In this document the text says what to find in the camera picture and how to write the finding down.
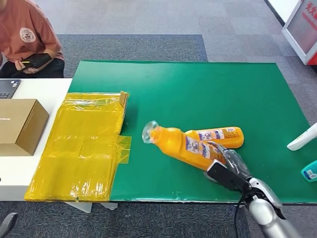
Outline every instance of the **laptop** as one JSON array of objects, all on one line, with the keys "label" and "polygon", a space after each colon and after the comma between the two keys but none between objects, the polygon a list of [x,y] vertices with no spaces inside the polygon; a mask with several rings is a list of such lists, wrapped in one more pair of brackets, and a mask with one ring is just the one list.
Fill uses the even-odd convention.
[{"label": "laptop", "polygon": [[0,80],[0,99],[10,99],[14,95],[17,88],[21,83],[20,79]]}]

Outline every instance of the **yellow plastic bag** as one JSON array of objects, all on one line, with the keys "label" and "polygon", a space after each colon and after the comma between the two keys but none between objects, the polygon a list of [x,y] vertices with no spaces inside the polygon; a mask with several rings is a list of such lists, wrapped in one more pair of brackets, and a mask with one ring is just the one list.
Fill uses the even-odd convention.
[{"label": "yellow plastic bag", "polygon": [[119,136],[127,94],[67,94],[24,199],[109,201],[131,137]]}]

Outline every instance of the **person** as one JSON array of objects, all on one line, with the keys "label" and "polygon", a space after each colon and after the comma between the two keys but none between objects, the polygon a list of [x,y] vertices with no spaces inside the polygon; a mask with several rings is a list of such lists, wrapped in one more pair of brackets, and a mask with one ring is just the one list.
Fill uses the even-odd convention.
[{"label": "person", "polygon": [[[31,0],[0,0],[0,52],[8,62],[0,69],[0,78],[63,78],[61,46],[51,23]],[[49,62],[39,68],[25,67],[22,59],[47,53]],[[0,65],[3,58],[0,54]]]}]

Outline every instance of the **logo on shirt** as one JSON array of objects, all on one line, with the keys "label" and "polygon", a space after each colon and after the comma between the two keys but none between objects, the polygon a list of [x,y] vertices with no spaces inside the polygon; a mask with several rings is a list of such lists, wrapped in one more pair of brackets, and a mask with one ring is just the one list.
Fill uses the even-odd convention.
[{"label": "logo on shirt", "polygon": [[24,41],[25,43],[32,43],[36,39],[33,31],[26,27],[22,27],[20,30],[20,37],[21,37],[21,40]]}]

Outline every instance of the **plastic bottle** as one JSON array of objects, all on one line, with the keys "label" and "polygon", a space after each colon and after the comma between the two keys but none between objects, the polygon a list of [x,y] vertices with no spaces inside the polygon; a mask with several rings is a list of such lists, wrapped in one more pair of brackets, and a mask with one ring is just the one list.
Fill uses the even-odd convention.
[{"label": "plastic bottle", "polygon": [[226,163],[223,156],[213,145],[191,138],[177,128],[162,127],[156,121],[146,124],[142,139],[144,143],[155,144],[166,155],[205,171],[215,159]]},{"label": "plastic bottle", "polygon": [[239,148],[245,140],[242,129],[235,126],[207,130],[189,130],[185,134],[204,142],[214,141],[229,149]]},{"label": "plastic bottle", "polygon": [[290,150],[299,150],[308,142],[317,137],[317,122],[308,130],[289,143],[287,147]]},{"label": "plastic bottle", "polygon": [[317,181],[317,160],[302,169],[302,175],[308,182]]}]

